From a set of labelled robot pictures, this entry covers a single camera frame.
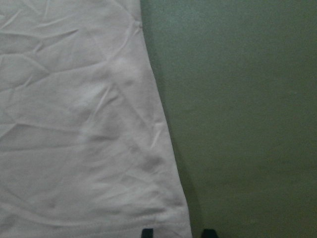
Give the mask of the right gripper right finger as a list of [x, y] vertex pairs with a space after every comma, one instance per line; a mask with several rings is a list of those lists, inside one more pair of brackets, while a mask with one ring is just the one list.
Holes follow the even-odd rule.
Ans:
[[202, 238], [218, 238], [217, 232], [214, 229], [204, 229]]

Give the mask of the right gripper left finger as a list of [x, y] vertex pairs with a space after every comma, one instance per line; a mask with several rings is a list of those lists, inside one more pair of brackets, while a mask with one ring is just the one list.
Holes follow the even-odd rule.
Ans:
[[154, 229], [145, 228], [142, 229], [141, 238], [153, 238], [154, 237]]

